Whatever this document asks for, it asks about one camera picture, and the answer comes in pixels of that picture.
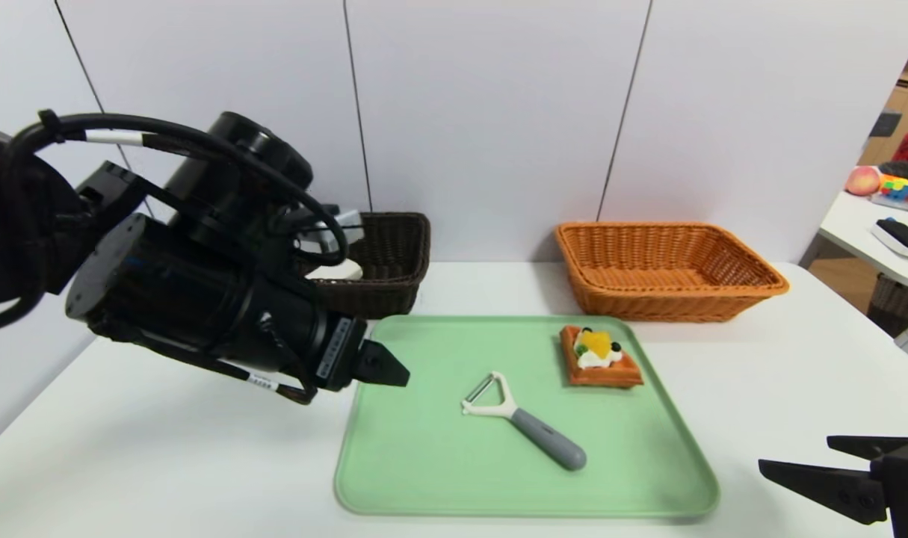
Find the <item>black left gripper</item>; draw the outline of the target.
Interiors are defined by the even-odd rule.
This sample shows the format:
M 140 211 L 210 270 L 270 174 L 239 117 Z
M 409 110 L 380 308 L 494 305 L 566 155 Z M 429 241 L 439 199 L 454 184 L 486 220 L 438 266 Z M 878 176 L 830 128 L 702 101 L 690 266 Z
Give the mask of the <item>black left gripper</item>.
M 385 345 L 362 341 L 364 333 L 364 321 L 328 309 L 312 282 L 289 288 L 257 279 L 243 313 L 243 363 L 331 392 L 353 379 L 406 387 L 408 368 Z

